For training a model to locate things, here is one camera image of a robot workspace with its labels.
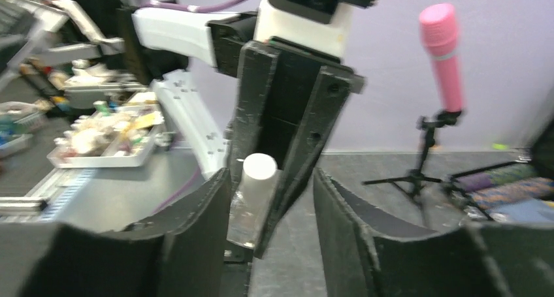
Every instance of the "microphone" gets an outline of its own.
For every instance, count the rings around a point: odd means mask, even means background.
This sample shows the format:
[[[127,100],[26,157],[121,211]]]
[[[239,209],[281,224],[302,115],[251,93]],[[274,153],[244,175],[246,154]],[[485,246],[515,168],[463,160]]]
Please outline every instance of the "microphone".
[[[419,27],[423,46],[432,57],[444,110],[461,113],[464,100],[456,58],[458,25],[454,6],[442,3],[426,8],[419,15]]]

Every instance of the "tripod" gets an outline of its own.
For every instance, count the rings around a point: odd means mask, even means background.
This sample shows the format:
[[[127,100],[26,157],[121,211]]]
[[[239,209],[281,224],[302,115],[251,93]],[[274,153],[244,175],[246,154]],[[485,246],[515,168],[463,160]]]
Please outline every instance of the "tripod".
[[[445,126],[454,126],[458,122],[458,117],[462,112],[447,112],[445,110],[439,112],[435,115],[432,121],[428,121],[426,117],[421,117],[417,125],[421,133],[421,138],[423,140],[423,147],[419,152],[417,157],[417,166],[413,170],[409,170],[408,173],[401,178],[385,178],[382,180],[374,181],[363,181],[362,185],[376,185],[389,183],[402,192],[410,201],[415,204],[423,217],[423,224],[426,227],[429,227],[429,222],[427,215],[425,213],[423,200],[421,197],[421,190],[425,188],[425,182],[429,183],[442,183],[442,180],[438,178],[430,178],[423,173],[423,167],[425,166],[425,161],[429,155],[429,150],[435,145],[436,140],[434,138],[435,130]],[[412,187],[409,191],[402,188],[398,182],[406,182],[412,184]]]

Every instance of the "microphone head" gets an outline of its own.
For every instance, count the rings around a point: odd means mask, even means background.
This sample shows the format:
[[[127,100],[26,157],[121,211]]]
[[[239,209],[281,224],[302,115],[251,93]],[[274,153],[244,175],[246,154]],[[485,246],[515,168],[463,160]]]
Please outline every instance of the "microphone head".
[[[448,55],[456,48],[458,24],[453,5],[441,3],[423,10],[419,15],[419,28],[423,45],[432,55]]]

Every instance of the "bottle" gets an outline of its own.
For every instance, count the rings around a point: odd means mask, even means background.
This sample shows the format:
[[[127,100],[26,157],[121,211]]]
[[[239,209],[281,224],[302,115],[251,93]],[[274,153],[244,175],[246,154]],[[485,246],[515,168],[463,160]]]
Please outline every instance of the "bottle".
[[[253,247],[260,222],[277,184],[277,162],[263,153],[254,153],[242,163],[242,179],[231,202],[227,239]]]

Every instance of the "wall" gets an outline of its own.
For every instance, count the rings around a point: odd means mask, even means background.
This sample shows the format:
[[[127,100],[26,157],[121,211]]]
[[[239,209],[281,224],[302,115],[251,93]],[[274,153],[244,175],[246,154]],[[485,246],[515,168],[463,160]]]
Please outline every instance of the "wall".
[[[363,95],[351,97],[331,149],[416,149],[418,116],[440,108],[429,59],[419,42],[417,16],[442,2],[457,7],[462,29],[459,56],[467,113],[458,127],[440,131],[440,143],[454,150],[490,148],[493,142],[516,146],[523,131],[536,128],[532,121],[537,109],[554,87],[552,0],[379,0],[377,7],[357,10],[353,18],[345,64],[366,76],[368,84]],[[225,126],[233,111],[235,80],[200,63],[193,70],[206,103]]]

